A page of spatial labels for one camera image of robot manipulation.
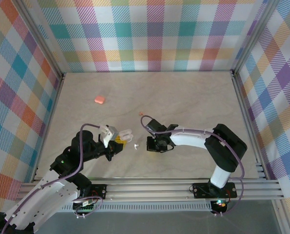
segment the purple cable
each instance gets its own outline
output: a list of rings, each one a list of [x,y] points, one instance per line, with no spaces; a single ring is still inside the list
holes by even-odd
[[[150,119],[154,119],[154,118],[152,118],[151,116],[142,116],[140,118],[140,124],[141,124],[141,126],[143,126],[143,128],[146,129],[148,132],[153,133],[153,134],[182,133],[182,132],[198,133],[198,134],[209,134],[209,135],[212,135],[212,136],[216,137],[221,142],[223,142],[227,146],[227,148],[231,151],[231,153],[233,154],[233,156],[236,158],[236,160],[239,163],[239,166],[241,168],[241,172],[242,172],[241,173],[241,177],[231,177],[230,178],[230,180],[239,180],[240,181],[240,183],[241,183],[241,194],[240,194],[240,197],[237,200],[236,204],[230,210],[226,211],[224,214],[228,214],[230,211],[232,211],[235,207],[238,206],[238,204],[241,201],[241,198],[243,196],[243,192],[244,192],[244,185],[243,185],[243,181],[242,181],[242,179],[244,178],[244,174],[245,174],[244,173],[244,167],[243,167],[242,162],[241,162],[240,158],[238,157],[237,153],[233,150],[233,148],[223,138],[221,138],[219,135],[217,135],[215,133],[211,133],[211,132],[204,131],[204,130],[196,130],[196,129],[176,129],[176,130],[169,130],[169,131],[164,131],[164,132],[155,132],[155,131],[152,131],[152,130],[146,128],[146,126],[143,124],[143,119],[145,117],[148,117]]]
[[[83,200],[94,199],[94,198],[98,198],[99,200],[101,200],[101,203],[100,203],[99,206],[97,206],[97,207],[96,207],[95,209],[93,209],[91,212],[85,214],[84,217],[86,217],[86,216],[91,215],[91,214],[94,213],[96,210],[98,210],[98,209],[101,208],[102,203],[103,203],[103,199],[102,199],[102,197],[100,197],[100,196],[87,196],[87,197],[83,197],[83,198],[75,199],[75,200],[73,200],[73,201],[71,201],[71,202],[83,201]],[[79,209],[80,209],[80,207],[76,209],[76,215],[77,215],[77,216],[79,216],[79,214],[77,213],[77,211],[78,211]]]
[[[70,175],[66,175],[66,176],[64,176],[64,177],[62,177],[62,178],[58,178],[58,179],[55,179],[55,180],[53,180],[53,181],[51,181],[51,182],[48,182],[48,183],[46,183],[46,184],[43,184],[43,185],[41,185],[40,187],[43,189],[43,188],[45,188],[46,186],[49,186],[49,185],[51,185],[51,184],[53,184],[53,183],[56,183],[56,182],[58,182],[58,181],[60,181],[60,180],[63,180],[63,179],[68,179],[68,178],[70,178],[70,177],[72,177],[72,176],[74,176],[75,174],[77,174],[80,170],[81,170],[81,167],[82,167],[82,164],[83,164],[83,128],[85,127],[85,126],[91,126],[91,127],[95,127],[95,128],[99,128],[99,126],[97,126],[97,125],[94,125],[94,124],[90,124],[90,123],[84,123],[82,126],[81,126],[81,128],[80,128],[80,163],[79,163],[79,165],[78,165],[78,167],[77,167],[77,169],[73,172],[73,173],[71,173]],[[10,222],[12,221],[12,219],[14,218],[13,216],[14,215],[16,215],[18,212],[19,212],[19,210],[24,206],[24,204],[25,203],[27,203],[27,201],[34,195],[34,194],[36,194],[38,191],[39,191],[40,189],[39,188],[37,188],[37,189],[35,189],[18,207],[17,207],[17,209],[14,211],[14,213],[12,214],[12,216],[10,216],[10,218],[7,220],[7,222],[6,222],[6,224],[4,225],[4,228],[2,229],[2,232],[1,232],[1,234],[5,234],[5,231],[6,231],[6,228],[8,227],[8,225],[10,224]]]

